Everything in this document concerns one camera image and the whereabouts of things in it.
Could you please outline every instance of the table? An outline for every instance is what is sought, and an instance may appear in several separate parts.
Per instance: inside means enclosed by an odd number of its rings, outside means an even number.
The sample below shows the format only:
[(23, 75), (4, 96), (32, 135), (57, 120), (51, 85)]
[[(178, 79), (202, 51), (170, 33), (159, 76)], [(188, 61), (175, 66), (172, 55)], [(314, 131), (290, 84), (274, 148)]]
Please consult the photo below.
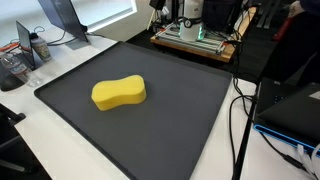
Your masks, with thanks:
[[(240, 24), (240, 27), (239, 27), (239, 33), (241, 34), (241, 36), (243, 36), (244, 33), (246, 32), (246, 30), (248, 29), (248, 27), (250, 25), (250, 22), (251, 22), (252, 18), (254, 17), (255, 13), (256, 13), (256, 8), (253, 7), (253, 8), (249, 9), (249, 16), (246, 16), (243, 19), (243, 21), (242, 21), (242, 23)], [(198, 50), (198, 49), (192, 49), (192, 48), (180, 45), (180, 44), (175, 44), (175, 43), (168, 42), (168, 41), (161, 41), (161, 40), (157, 39), (155, 36), (151, 37), (150, 41), (153, 44), (156, 44), (156, 45), (169, 47), (169, 48), (181, 50), (181, 51), (184, 51), (184, 52), (189, 52), (191, 54), (196, 54), (196, 55), (199, 55), (199, 56), (203, 56), (203, 57), (206, 57), (206, 58), (214, 59), (214, 60), (217, 60), (217, 61), (222, 61), (222, 62), (225, 62), (225, 63), (230, 62), (230, 59), (231, 59), (231, 57), (233, 56), (233, 54), (235, 52), (235, 48), (232, 45), (227, 45), (226, 48), (224, 49), (224, 51), (222, 52), (222, 54), (221, 55), (217, 55), (214, 52), (208, 53), (208, 52), (204, 52), (204, 51), (201, 51), (201, 50)]]
[[(57, 36), (62, 34), (62, 31), (55, 28), (50, 34), (49, 31), (46, 33), (41, 36), (52, 41), (58, 39)], [(116, 43), (101, 37), (88, 38), (90, 44), (76, 50), (66, 45), (50, 47), (53, 59), (35, 70), (35, 73), (47, 83)], [(240, 80), (239, 86), (244, 94), (252, 95), (255, 91), (255, 85), (250, 82)], [(75, 129), (37, 99), (33, 91), (34, 89), (24, 85), (10, 92), (1, 92), (0, 101), (12, 111), (22, 112), (27, 116), (15, 125), (15, 128), (52, 179), (128, 179)], [(230, 85), (191, 179), (231, 179), (228, 111), (232, 99), (236, 96), (237, 92)], [(247, 122), (240, 101), (234, 104), (232, 115), (237, 152)]]

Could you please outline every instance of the yellow sponge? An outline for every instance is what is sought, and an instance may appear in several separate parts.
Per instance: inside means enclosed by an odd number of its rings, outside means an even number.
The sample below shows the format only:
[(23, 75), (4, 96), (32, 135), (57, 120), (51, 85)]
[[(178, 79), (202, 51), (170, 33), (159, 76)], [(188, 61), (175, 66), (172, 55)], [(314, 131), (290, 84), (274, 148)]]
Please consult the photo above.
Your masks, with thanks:
[(139, 75), (120, 80), (101, 81), (93, 89), (91, 98), (101, 111), (123, 104), (139, 104), (146, 98), (143, 78)]

